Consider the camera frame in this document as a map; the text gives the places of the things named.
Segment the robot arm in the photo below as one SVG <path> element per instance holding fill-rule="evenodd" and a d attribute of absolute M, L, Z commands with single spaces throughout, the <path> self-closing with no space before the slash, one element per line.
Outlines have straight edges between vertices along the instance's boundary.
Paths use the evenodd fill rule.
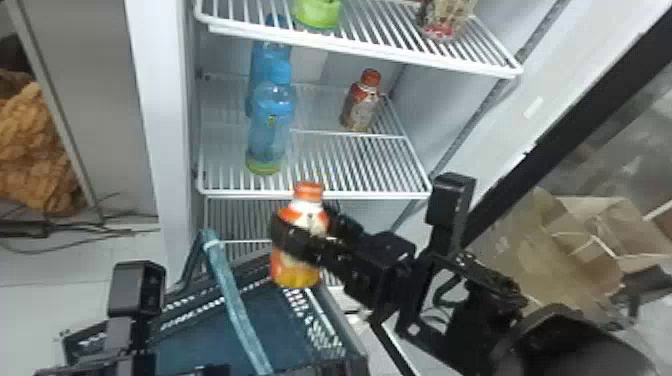
<path fill-rule="evenodd" d="M 528 300 L 518 284 L 460 247 L 473 189 L 470 178 L 437 178 L 425 219 L 432 234 L 417 257 L 407 240 L 390 232 L 369 235 L 333 210 L 329 232 L 336 240 L 312 237 L 277 216 L 271 238 L 296 258 L 328 269 L 347 294 L 372 310 L 371 327 L 404 375 L 413 375 L 412 367 L 382 329 L 395 312 L 397 336 L 465 376 L 657 375 L 641 353 L 566 306 L 547 306 L 523 318 Z M 421 316 L 430 283 L 442 270 L 453 277 L 431 301 L 452 308 L 443 331 Z M 462 281 L 467 299 L 443 300 Z"/>

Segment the black frame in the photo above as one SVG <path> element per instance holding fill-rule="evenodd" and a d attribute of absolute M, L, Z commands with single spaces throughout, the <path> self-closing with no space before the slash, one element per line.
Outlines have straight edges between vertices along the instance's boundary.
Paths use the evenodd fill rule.
<path fill-rule="evenodd" d="M 672 9 L 543 136 L 527 156 L 471 210 L 462 238 L 468 246 L 512 208 L 615 111 L 672 62 Z"/>

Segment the green lid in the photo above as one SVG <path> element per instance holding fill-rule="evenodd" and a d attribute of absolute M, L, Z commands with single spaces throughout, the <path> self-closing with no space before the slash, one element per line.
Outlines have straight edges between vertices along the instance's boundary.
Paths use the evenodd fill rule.
<path fill-rule="evenodd" d="M 295 0 L 294 18 L 316 29 L 331 29 L 338 26 L 341 18 L 340 0 Z"/>

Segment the plastic bottle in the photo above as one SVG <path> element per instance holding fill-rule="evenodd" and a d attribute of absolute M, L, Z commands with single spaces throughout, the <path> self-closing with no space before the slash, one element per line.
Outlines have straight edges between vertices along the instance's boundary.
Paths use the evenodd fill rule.
<path fill-rule="evenodd" d="M 273 16 L 271 14 L 266 16 L 266 25 L 273 26 Z M 287 28 L 287 19 L 282 15 L 278 15 L 278 27 Z M 254 42 L 250 59 L 247 96 L 245 97 L 245 115 L 252 116 L 252 95 L 259 84 L 270 79 L 271 66 L 278 61 L 289 62 L 291 53 L 292 48 L 284 44 L 267 41 Z"/>
<path fill-rule="evenodd" d="M 277 61 L 271 66 L 270 81 L 254 90 L 245 158 L 247 168 L 254 174 L 276 173 L 285 156 L 296 107 L 296 95 L 289 86 L 291 77 L 292 66 Z"/>
<path fill-rule="evenodd" d="M 286 208 L 278 210 L 284 221 L 304 228 L 315 236 L 326 236 L 329 217 L 322 207 L 322 184 L 299 182 L 294 187 L 294 199 Z M 271 278 L 282 287 L 307 288 L 320 280 L 320 270 L 273 246 Z"/>
<path fill-rule="evenodd" d="M 380 100 L 378 93 L 380 73 L 366 69 L 359 82 L 350 86 L 341 112 L 341 125 L 355 132 L 368 132 L 369 125 Z"/>

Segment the cardboard box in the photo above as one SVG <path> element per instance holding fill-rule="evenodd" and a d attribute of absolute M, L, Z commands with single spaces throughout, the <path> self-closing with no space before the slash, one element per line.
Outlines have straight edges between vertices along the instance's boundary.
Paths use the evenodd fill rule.
<path fill-rule="evenodd" d="M 533 302 L 559 302 L 598 322 L 625 272 L 672 256 L 672 243 L 626 199 L 556 198 L 536 188 L 472 246 L 481 260 L 515 278 Z"/>

